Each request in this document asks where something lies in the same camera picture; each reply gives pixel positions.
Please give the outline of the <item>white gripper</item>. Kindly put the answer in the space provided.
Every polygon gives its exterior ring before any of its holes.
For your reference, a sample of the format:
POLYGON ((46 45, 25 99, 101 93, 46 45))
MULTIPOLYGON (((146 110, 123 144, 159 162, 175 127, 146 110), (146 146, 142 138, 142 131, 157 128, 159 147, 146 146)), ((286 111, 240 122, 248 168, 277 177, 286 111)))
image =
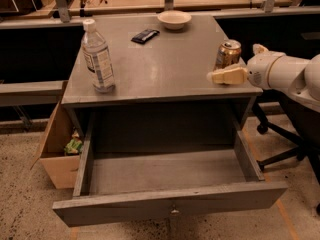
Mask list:
POLYGON ((233 64, 223 69, 216 69, 207 74, 207 80, 215 84, 243 84, 248 77, 249 82, 264 90, 280 90, 285 86, 281 58, 286 54, 268 51, 261 44, 253 45, 253 56, 248 60, 247 69, 240 64, 233 64))

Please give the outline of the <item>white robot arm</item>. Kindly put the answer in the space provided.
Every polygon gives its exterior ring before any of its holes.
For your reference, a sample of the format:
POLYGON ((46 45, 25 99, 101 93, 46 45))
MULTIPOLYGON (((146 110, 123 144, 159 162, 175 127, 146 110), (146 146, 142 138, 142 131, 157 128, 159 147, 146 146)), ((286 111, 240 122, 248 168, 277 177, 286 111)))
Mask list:
POLYGON ((320 112, 320 55, 311 60, 253 45, 254 56, 245 67, 239 63, 207 74, 215 84, 237 85, 248 80, 263 90, 276 90, 301 105, 320 112))

